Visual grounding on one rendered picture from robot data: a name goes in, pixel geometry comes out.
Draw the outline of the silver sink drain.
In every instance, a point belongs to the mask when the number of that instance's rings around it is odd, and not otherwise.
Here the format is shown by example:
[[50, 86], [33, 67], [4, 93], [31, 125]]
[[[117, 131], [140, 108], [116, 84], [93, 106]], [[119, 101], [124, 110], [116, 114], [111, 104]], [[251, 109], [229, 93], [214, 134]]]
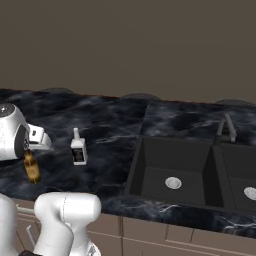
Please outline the silver sink drain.
[[244, 189], [244, 194], [247, 198], [256, 201], [256, 188], [254, 187], [246, 187]]
[[177, 177], [168, 177], [165, 180], [165, 185], [170, 189], [177, 190], [182, 186], [182, 182]]

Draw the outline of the brown drawer front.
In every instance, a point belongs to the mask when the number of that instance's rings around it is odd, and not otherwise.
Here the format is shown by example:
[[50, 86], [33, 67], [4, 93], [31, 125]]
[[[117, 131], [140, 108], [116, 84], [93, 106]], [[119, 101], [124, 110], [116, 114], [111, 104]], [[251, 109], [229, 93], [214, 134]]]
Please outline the brown drawer front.
[[[21, 199], [16, 199], [13, 198], [13, 201], [16, 204], [18, 204], [21, 207], [26, 207], [34, 210], [34, 202], [33, 201], [27, 201], [27, 200], [21, 200]], [[37, 222], [38, 219], [36, 218], [35, 214], [26, 214], [26, 213], [21, 213], [18, 212], [18, 218], [19, 219], [24, 219], [24, 220], [31, 220]]]

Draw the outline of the dark round stool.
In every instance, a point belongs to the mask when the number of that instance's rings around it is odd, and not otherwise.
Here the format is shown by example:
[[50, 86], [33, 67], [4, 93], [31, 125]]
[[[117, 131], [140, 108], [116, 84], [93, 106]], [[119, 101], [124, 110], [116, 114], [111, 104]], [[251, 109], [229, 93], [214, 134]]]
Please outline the dark round stool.
[[49, 92], [49, 93], [67, 93], [67, 94], [73, 94], [74, 92], [70, 89], [67, 88], [60, 88], [60, 87], [56, 87], [56, 88], [45, 88], [42, 90], [39, 90], [40, 92]]
[[244, 100], [239, 100], [239, 99], [222, 99], [216, 101], [214, 104], [220, 104], [220, 105], [231, 105], [231, 106], [246, 106], [246, 107], [255, 107], [255, 103], [251, 103], [248, 101]]
[[124, 96], [121, 96], [122, 99], [143, 99], [143, 100], [158, 100], [161, 99], [155, 95], [147, 94], [147, 93], [130, 93]]

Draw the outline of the white bottle with dark label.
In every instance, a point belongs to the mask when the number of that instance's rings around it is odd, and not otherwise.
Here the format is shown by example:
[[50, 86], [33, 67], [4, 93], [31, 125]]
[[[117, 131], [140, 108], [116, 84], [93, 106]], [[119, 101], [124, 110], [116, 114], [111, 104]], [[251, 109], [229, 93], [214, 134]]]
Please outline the white bottle with dark label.
[[73, 156], [73, 163], [75, 165], [86, 165], [88, 155], [85, 139], [80, 137], [78, 128], [73, 129], [73, 135], [74, 137], [70, 145]]

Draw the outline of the brown glass bottle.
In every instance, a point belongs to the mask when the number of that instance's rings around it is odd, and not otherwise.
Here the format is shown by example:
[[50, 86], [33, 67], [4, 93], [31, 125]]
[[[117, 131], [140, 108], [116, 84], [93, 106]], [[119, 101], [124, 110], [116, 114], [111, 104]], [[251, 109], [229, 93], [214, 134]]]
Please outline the brown glass bottle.
[[41, 180], [37, 160], [31, 151], [24, 153], [24, 167], [31, 183], [36, 184]]

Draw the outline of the dark grey tap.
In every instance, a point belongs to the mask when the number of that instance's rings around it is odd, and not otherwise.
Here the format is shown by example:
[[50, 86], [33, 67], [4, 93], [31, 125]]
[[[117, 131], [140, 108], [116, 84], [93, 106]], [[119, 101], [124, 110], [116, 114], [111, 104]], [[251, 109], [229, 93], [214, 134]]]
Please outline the dark grey tap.
[[228, 135], [229, 141], [231, 143], [235, 143], [236, 137], [237, 137], [237, 132], [234, 128], [233, 122], [228, 113], [224, 113], [222, 118], [220, 119], [218, 129], [217, 129], [217, 132], [216, 132], [215, 138], [214, 138], [214, 143], [219, 144], [224, 141], [224, 137], [223, 137], [224, 125], [227, 125], [228, 131], [229, 131], [229, 135]]

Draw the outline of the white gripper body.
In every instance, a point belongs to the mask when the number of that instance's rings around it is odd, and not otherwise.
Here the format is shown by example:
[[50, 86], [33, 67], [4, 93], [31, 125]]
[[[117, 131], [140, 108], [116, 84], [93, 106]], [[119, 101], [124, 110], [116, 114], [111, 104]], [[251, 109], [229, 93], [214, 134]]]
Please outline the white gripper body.
[[33, 130], [29, 135], [29, 148], [31, 150], [49, 150], [51, 139], [44, 131]]

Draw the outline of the brown panel under sink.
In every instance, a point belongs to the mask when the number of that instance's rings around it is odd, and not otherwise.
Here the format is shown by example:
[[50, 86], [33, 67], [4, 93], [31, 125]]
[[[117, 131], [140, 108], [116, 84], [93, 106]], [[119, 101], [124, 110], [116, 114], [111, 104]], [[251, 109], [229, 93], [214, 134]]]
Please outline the brown panel under sink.
[[122, 218], [123, 256], [256, 256], [256, 239]]

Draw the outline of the brown cupboard door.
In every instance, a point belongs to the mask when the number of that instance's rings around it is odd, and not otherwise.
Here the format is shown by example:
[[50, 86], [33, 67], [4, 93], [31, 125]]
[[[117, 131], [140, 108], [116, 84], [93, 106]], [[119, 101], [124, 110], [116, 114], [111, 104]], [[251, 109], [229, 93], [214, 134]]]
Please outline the brown cupboard door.
[[102, 256], [122, 256], [119, 216], [101, 214], [95, 222], [88, 225], [88, 234]]

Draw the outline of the black double sink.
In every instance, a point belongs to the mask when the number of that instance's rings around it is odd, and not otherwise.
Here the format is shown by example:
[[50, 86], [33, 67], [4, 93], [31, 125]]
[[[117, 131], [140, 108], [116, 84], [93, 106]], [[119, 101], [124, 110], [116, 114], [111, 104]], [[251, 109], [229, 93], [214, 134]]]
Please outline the black double sink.
[[[177, 177], [182, 186], [165, 185]], [[124, 195], [216, 211], [256, 215], [256, 147], [141, 136]]]

